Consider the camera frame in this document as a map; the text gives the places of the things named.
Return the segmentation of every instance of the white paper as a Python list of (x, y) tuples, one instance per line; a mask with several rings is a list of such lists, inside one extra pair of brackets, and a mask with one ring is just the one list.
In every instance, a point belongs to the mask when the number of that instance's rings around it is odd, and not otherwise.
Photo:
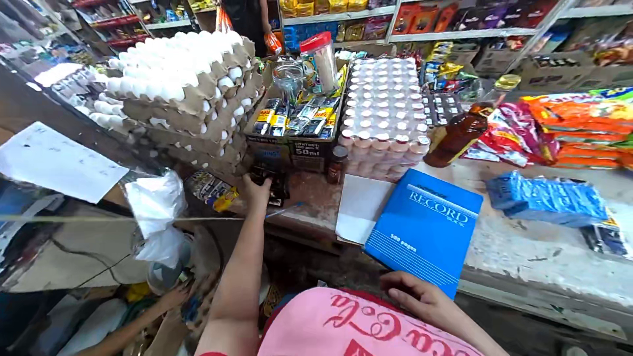
[(0, 172), (97, 203), (129, 169), (34, 122), (0, 146)]
[(396, 185), (345, 175), (336, 235), (341, 241), (364, 245)]

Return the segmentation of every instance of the orange plastic bag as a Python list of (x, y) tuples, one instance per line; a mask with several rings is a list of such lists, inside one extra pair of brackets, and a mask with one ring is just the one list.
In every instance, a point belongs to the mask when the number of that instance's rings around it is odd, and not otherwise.
[(215, 13), (215, 30), (224, 33), (233, 31), (233, 25), (231, 24), (229, 14), (224, 11), (222, 6), (218, 6)]
[(267, 33), (264, 35), (264, 41), (266, 41), (266, 46), (268, 47), (268, 50), (275, 56), (281, 53), (281, 42), (279, 42), (277, 36), (271, 33)]

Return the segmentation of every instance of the pink shirt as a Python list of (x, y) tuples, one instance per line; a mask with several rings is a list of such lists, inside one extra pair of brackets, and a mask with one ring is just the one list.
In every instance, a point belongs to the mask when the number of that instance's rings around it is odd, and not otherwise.
[(258, 355), (482, 356), (434, 326), (331, 288), (294, 297), (268, 328)]

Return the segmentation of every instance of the blue record book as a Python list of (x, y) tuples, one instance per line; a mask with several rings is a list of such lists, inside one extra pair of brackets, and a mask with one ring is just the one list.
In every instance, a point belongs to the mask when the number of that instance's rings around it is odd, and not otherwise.
[(365, 253), (457, 293), (483, 197), (409, 169), (394, 189), (367, 242)]

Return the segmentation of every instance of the person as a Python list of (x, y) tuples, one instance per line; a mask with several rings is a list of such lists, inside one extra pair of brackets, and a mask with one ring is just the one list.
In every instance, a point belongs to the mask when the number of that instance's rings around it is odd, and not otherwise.
[(110, 333), (98, 344), (81, 350), (74, 356), (112, 356), (118, 354), (154, 320), (184, 303), (188, 294), (189, 289), (185, 286), (172, 289), (165, 293), (154, 305), (147, 308), (138, 318)]
[(255, 55), (268, 53), (264, 35), (272, 33), (268, 22), (268, 0), (221, 0), (233, 30), (255, 43)]
[(194, 356), (508, 354), (437, 286), (391, 272), (380, 286), (401, 309), (359, 292), (312, 288), (273, 313), (260, 339), (258, 296), (270, 179), (244, 176), (248, 212)]

